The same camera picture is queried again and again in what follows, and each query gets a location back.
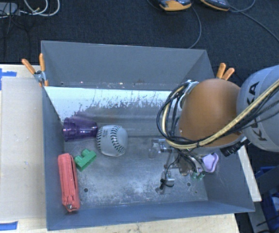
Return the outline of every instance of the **white cable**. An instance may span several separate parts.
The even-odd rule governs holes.
[[[61,7],[60,0],[57,0],[57,9],[53,13],[51,13],[51,14],[40,14],[40,16],[51,17],[51,16],[55,15],[57,12],[59,12],[60,7]]]
[[[53,13],[45,14],[45,11],[48,9],[48,6],[49,6],[48,0],[45,0],[45,1],[46,1],[45,9],[40,11],[40,12],[37,12],[37,10],[33,10],[32,9],[32,7],[28,4],[27,0],[24,0],[26,6],[30,9],[31,13],[30,12],[26,12],[26,11],[20,11],[20,12],[25,13],[25,14],[29,14],[29,15],[32,15],[32,16],[38,15],[38,16],[42,16],[42,17],[51,17],[51,16],[53,16],[56,13],[59,12],[61,5],[60,5],[60,0],[57,0],[57,9]]]
[[[44,13],[44,12],[47,10],[48,6],[49,6],[48,0],[45,0],[45,1],[46,1],[46,7],[44,8],[44,10],[42,10],[42,11],[40,11],[40,12],[37,12],[37,9],[36,9],[36,10],[33,10],[32,7],[28,4],[27,0],[24,0],[24,3],[25,3],[26,6],[29,8],[29,10],[31,11],[31,13],[26,12],[26,11],[20,11],[20,12],[25,13],[25,14],[29,14],[29,15],[33,15],[33,16],[35,16],[35,15],[40,15],[40,14]]]

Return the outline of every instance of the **purple plastic cup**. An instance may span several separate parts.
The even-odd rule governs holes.
[[[96,137],[98,127],[96,122],[80,116],[66,117],[63,125],[65,141]]]

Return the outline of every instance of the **green block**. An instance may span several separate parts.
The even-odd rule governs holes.
[[[90,165],[96,158],[94,151],[84,149],[81,155],[75,157],[75,163],[79,171],[83,171],[88,165]]]

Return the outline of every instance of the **red object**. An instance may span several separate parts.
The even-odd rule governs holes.
[[[62,203],[69,211],[80,208],[77,169],[73,157],[69,153],[58,156],[58,169],[61,179]]]

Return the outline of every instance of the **dark floor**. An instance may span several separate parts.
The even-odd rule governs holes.
[[[13,1],[27,11],[23,0]],[[32,8],[44,0],[28,0]],[[60,0],[51,17],[21,14],[0,19],[0,63],[38,64],[41,40],[204,49],[216,74],[221,62],[235,68],[241,86],[252,73],[279,64],[279,0],[228,0],[228,12],[191,0],[185,12],[168,15],[151,0]],[[49,0],[50,11],[57,0]],[[279,153],[247,148],[254,172],[279,164]],[[241,233],[252,232],[247,214],[237,214]]]

